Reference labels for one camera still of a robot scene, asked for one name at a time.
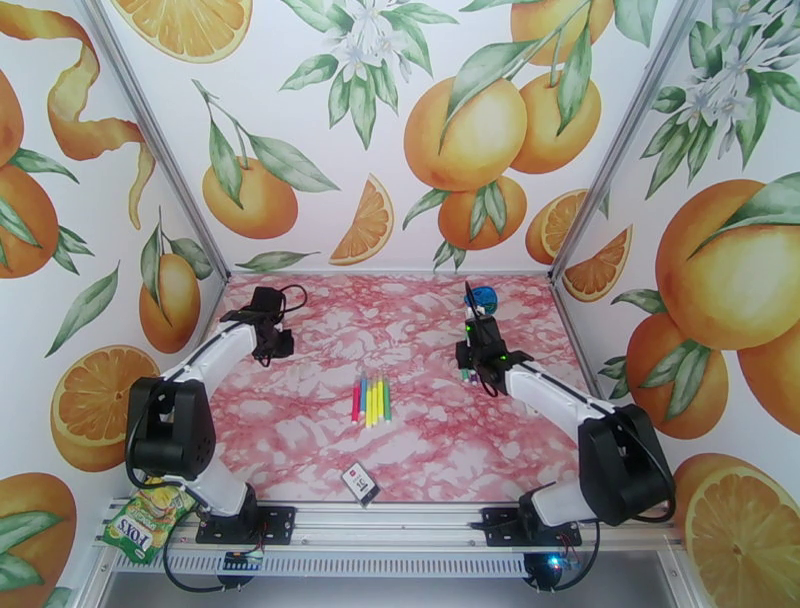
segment wall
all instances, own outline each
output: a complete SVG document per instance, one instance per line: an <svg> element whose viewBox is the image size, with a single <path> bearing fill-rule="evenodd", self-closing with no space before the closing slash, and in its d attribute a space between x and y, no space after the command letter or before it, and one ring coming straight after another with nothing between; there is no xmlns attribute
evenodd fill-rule
<svg viewBox="0 0 800 608"><path fill-rule="evenodd" d="M77 17L0 2L4 608L63 606L83 584L108 500L130 487L127 390L176 362L164 351L187 348L222 288ZM203 280L146 246L159 218ZM164 313L142 293L159 272Z"/></svg>
<svg viewBox="0 0 800 608"><path fill-rule="evenodd" d="M703 4L557 277L602 391L660 431L717 606L800 603L797 15Z"/></svg>
<svg viewBox="0 0 800 608"><path fill-rule="evenodd" d="M511 4L226 0L202 27L103 6L233 270L544 270L563 222L544 250L528 228L582 200L676 3Z"/></svg>

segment blue object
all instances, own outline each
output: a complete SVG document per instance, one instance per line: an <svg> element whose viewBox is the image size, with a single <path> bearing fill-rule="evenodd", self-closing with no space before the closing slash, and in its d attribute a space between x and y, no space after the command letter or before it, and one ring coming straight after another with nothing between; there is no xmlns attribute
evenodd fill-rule
<svg viewBox="0 0 800 608"><path fill-rule="evenodd" d="M493 315L497 310L497 292L491 287L476 287L472 290L475 296L475 304L482 306L487 315ZM469 306L467 296L464 296L464 304Z"/></svg>
<svg viewBox="0 0 800 608"><path fill-rule="evenodd" d="M367 377L361 376L361 411L367 411Z"/></svg>

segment small box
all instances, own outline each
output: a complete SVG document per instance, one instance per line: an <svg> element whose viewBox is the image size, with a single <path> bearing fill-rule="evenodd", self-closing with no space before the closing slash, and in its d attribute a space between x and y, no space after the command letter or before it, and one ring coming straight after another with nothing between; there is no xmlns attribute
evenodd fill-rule
<svg viewBox="0 0 800 608"><path fill-rule="evenodd" d="M369 505L381 491L375 480L358 462L342 473L342 479L362 507Z"/></svg>

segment orange illustration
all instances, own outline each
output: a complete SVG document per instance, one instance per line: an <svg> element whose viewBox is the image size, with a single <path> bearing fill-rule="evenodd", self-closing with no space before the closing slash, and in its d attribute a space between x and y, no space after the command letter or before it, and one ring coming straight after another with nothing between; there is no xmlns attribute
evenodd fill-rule
<svg viewBox="0 0 800 608"><path fill-rule="evenodd" d="M358 264L378 253L394 228L394 208L386 188L374 175L367 178L353 224L331 254L336 266Z"/></svg>
<svg viewBox="0 0 800 608"><path fill-rule="evenodd" d="M90 472L120 464L131 385L158 374L153 360L133 346L107 346L73 363L58 381L50 407L50 430L64 460Z"/></svg>
<svg viewBox="0 0 800 608"><path fill-rule="evenodd" d="M189 263L166 253L159 259L161 307L142 285L139 319L148 342L162 353L176 353L189 342L200 318L200 286Z"/></svg>
<svg viewBox="0 0 800 608"><path fill-rule="evenodd" d="M564 271L564 287L581 302L595 302L617 284L633 238L633 226L620 232L608 245L588 260Z"/></svg>
<svg viewBox="0 0 800 608"><path fill-rule="evenodd" d="M515 8L519 6L538 4L518 4ZM511 168L522 173L549 173L572 162L600 124L600 92L591 80L580 108L561 133L558 132L561 124L558 89L551 85L550 74L542 74L526 84L520 89L520 95L525 102L528 126Z"/></svg>
<svg viewBox="0 0 800 608"><path fill-rule="evenodd" d="M22 144L25 123L14 89L0 70L0 167L5 165Z"/></svg>
<svg viewBox="0 0 800 608"><path fill-rule="evenodd" d="M686 550L712 603L796 605L800 513L791 496L753 465L719 454L693 457L675 478Z"/></svg>
<svg viewBox="0 0 800 608"><path fill-rule="evenodd" d="M800 434L800 323L771 342L740 350L737 355L761 407Z"/></svg>
<svg viewBox="0 0 800 608"><path fill-rule="evenodd" d="M5 257L0 263L0 278L24 277L39 270L55 253L56 211L36 180L11 165L0 167L0 200L23 222L16 234L0 226L0 246Z"/></svg>
<svg viewBox="0 0 800 608"><path fill-rule="evenodd" d="M498 178L497 186L505 199L507 215L502 233L498 234L494 222L486 217L478 234L470 239L472 207L476 192L453 192L439 208L439 231L448 243L459 249L477 251L499 245L517 231L528 210L525 191L508 177Z"/></svg>
<svg viewBox="0 0 800 608"><path fill-rule="evenodd" d="M540 264L552 264L567 237L588 190L572 190L553 199L533 218L525 247Z"/></svg>
<svg viewBox="0 0 800 608"><path fill-rule="evenodd" d="M224 59L241 44L253 0L111 0L137 34L191 63Z"/></svg>
<svg viewBox="0 0 800 608"><path fill-rule="evenodd" d="M710 354L694 399L677 416L668 416L673 382L642 387L653 368L685 341L668 314L652 315L631 335L625 370L633 400L647 412L655 428L676 439L697 439L716 426L728 402L728 370L719 351Z"/></svg>
<svg viewBox="0 0 800 608"><path fill-rule="evenodd" d="M0 496L4 536L17 541L0 552L0 556L6 556L0 577L0 606L43 606L72 550L77 523L75 499L64 482L45 473L3 479Z"/></svg>
<svg viewBox="0 0 800 608"><path fill-rule="evenodd" d="M658 290L681 331L710 348L759 346L800 320L796 226L735 228L694 253L762 187L731 180L706 188L681 207L661 237Z"/></svg>
<svg viewBox="0 0 800 608"><path fill-rule="evenodd" d="M511 36L514 42L544 38L552 32L570 13L581 4L581 0L544 0L529 4L514 4L511 7ZM561 46L556 63L563 63L569 57L578 36L589 20L589 37L594 43L605 31L611 15L614 14L614 0L592 0L581 8L564 26ZM530 62L534 65L551 65L556 52L556 39L553 38Z"/></svg>
<svg viewBox="0 0 800 608"><path fill-rule="evenodd" d="M203 176L203 199L224 226L247 238L271 239L286 234L297 220L292 187L267 171L258 160L237 157L242 171L241 207L222 189L213 167Z"/></svg>
<svg viewBox="0 0 800 608"><path fill-rule="evenodd" d="M138 230L139 200L155 168L155 159L135 123L119 118L80 120L89 89L100 74L97 53L86 31L60 13L0 2L0 33L19 40L73 39L81 43L78 61L61 73L47 97L50 127L64 154L75 160L97 158L129 142L139 144L138 174L128 195L128 214Z"/></svg>
<svg viewBox="0 0 800 608"><path fill-rule="evenodd" d="M501 78L455 114L442 142L454 81L443 80L419 98L408 117L403 146L420 181L440 190L477 190L496 180L519 152L525 103L517 88Z"/></svg>

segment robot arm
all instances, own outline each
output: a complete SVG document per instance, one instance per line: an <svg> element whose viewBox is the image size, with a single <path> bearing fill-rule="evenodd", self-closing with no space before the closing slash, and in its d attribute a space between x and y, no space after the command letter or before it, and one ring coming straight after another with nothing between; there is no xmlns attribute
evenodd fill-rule
<svg viewBox="0 0 800 608"><path fill-rule="evenodd" d="M254 524L255 493L215 453L209 400L233 366L252 354L262 365L294 350L280 324L283 292L258 287L249 306L227 313L218 331L185 361L159 378L140 378L130 391L126 468L180 485L207 506L206 515L238 526Z"/></svg>
<svg viewBox="0 0 800 608"><path fill-rule="evenodd" d="M495 319L476 305L469 283L466 290L471 314L467 340L456 345L459 367L474 369L489 394L510 395L540 412L578 446L578 479L520 498L528 536L573 521L616 526L665 500L674 510L674 480L644 410L597 400L549 375L525 353L509 352Z"/></svg>

